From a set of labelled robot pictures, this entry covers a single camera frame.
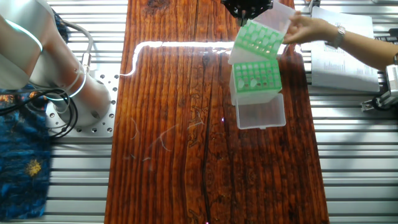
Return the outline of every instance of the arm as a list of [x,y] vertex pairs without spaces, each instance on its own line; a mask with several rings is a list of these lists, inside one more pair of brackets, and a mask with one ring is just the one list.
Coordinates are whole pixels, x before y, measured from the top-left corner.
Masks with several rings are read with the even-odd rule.
[[[337,27],[322,19],[301,16],[299,12],[290,18],[292,21],[285,36],[285,44],[305,43],[315,40],[333,41]],[[398,45],[370,39],[347,31],[340,47],[361,62],[384,71],[386,66],[394,63]]]

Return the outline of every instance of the wristwatch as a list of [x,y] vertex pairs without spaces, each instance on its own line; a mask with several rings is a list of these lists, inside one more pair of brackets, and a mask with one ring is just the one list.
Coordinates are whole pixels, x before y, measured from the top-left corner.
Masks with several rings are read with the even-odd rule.
[[343,41],[344,35],[346,35],[346,29],[342,26],[337,26],[337,30],[338,30],[338,35],[336,37],[336,39],[333,42],[325,42],[326,45],[329,45],[335,49],[337,49],[341,42]]

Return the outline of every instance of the human hand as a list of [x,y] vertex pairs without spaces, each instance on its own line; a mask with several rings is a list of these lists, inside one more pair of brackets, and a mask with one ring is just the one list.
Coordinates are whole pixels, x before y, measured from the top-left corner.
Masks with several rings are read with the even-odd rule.
[[334,29],[337,28],[323,19],[309,18],[297,11],[290,18],[292,23],[284,37],[284,44],[302,44],[316,40],[333,40]]

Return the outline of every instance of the green tip rack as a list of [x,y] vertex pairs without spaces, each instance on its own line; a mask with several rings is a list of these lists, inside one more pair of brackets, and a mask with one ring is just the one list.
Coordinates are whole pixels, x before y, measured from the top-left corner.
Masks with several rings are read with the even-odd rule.
[[255,21],[241,28],[235,46],[266,59],[275,59],[284,35]]
[[237,93],[278,93],[282,89],[277,60],[236,63],[233,65],[233,75]]

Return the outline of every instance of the wrist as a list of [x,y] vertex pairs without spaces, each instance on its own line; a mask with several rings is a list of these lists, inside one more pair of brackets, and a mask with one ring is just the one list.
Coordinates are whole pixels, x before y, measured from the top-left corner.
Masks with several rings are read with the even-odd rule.
[[333,42],[338,36],[338,28],[328,23],[323,27],[322,40]]

